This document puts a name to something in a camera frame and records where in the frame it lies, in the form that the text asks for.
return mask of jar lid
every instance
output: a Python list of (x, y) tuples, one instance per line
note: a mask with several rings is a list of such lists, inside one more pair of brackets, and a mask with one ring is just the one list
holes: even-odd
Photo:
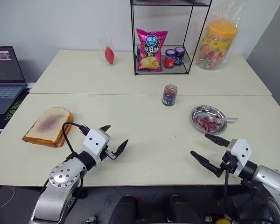
[(168, 50), (165, 51), (165, 54), (169, 57), (172, 57), (172, 56), (176, 55), (176, 52), (173, 49), (168, 49)]
[(185, 48), (183, 48), (183, 47), (176, 47), (175, 48), (175, 51), (176, 51), (176, 53), (185, 53)]
[(211, 36), (219, 38), (230, 38), (232, 39), (238, 32), (236, 25), (228, 20), (216, 20), (211, 22), (207, 28), (207, 32)]

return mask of laptop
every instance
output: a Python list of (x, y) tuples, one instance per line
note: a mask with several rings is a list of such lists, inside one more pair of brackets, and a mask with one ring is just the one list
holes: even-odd
[(0, 47), (0, 114), (4, 114), (27, 87), (13, 47)]

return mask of spoon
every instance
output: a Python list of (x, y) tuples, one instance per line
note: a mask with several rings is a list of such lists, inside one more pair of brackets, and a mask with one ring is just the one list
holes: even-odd
[(204, 117), (203, 120), (205, 122), (211, 123), (216, 120), (224, 120), (224, 121), (238, 121), (238, 118), (213, 118), (212, 116)]

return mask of white table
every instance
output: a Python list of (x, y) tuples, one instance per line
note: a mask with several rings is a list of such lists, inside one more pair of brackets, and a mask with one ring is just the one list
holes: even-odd
[(232, 55), (227, 67), (206, 71), (193, 64), (189, 75), (134, 75), (133, 53), (116, 52), (107, 67), (96, 51), (61, 50), (31, 93), (160, 95), (175, 84), (178, 95), (271, 96), (241, 55)]
[[(111, 125), (110, 149), (129, 139), (121, 157), (105, 159), (85, 177), (85, 186), (223, 184), (223, 177), (215, 177), (189, 154), (195, 150), (218, 166), (225, 152), (189, 121), (191, 109), (202, 104), (238, 117), (221, 136), (247, 139), (251, 161), (280, 170), (280, 107), (272, 97), (178, 96), (174, 106), (166, 107), (161, 95), (29, 94), (0, 135), (0, 185), (42, 186), (51, 169), (70, 153), (66, 144), (51, 148), (21, 140), (53, 106), (69, 109), (79, 124)], [(84, 136), (77, 128), (69, 139), (80, 152)]]

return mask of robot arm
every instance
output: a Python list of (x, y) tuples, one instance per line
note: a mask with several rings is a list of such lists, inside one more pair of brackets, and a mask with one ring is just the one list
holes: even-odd
[(227, 170), (234, 176), (242, 178), (242, 184), (260, 191), (267, 200), (274, 223), (280, 224), (280, 171), (257, 166), (249, 161), (252, 152), (246, 140), (233, 139), (229, 142), (211, 134), (205, 134), (205, 137), (220, 146), (227, 147), (220, 167), (210, 164), (209, 160), (194, 151), (191, 151), (192, 156), (217, 177)]
[(99, 129), (89, 129), (80, 126), (86, 136), (83, 141), (82, 152), (71, 154), (64, 162), (55, 166), (44, 186), (35, 208), (30, 224), (63, 224), (65, 218), (75, 205), (80, 189), (83, 185), (83, 177), (87, 171), (99, 166), (107, 156), (115, 160), (124, 151), (127, 141), (123, 142), (117, 152), (108, 150), (110, 136), (105, 132), (110, 126)]

